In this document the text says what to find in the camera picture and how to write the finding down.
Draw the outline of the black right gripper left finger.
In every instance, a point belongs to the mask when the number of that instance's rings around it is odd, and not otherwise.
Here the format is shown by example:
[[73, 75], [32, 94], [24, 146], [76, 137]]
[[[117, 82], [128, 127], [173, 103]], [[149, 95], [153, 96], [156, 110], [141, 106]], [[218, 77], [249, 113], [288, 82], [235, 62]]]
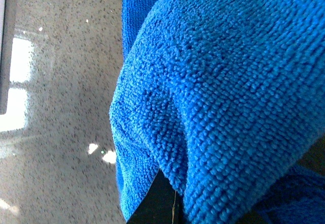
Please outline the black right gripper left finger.
[[158, 171], [144, 200], [127, 221], [128, 224], [182, 224], [183, 201], [168, 178]]

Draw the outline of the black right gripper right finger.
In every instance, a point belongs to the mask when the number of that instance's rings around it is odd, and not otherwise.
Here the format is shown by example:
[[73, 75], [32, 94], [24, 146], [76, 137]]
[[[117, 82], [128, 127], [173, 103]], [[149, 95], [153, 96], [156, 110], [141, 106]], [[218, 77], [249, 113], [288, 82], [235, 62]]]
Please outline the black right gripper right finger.
[[324, 137], [322, 137], [310, 147], [310, 149], [298, 161], [298, 164], [324, 176], [324, 145]]

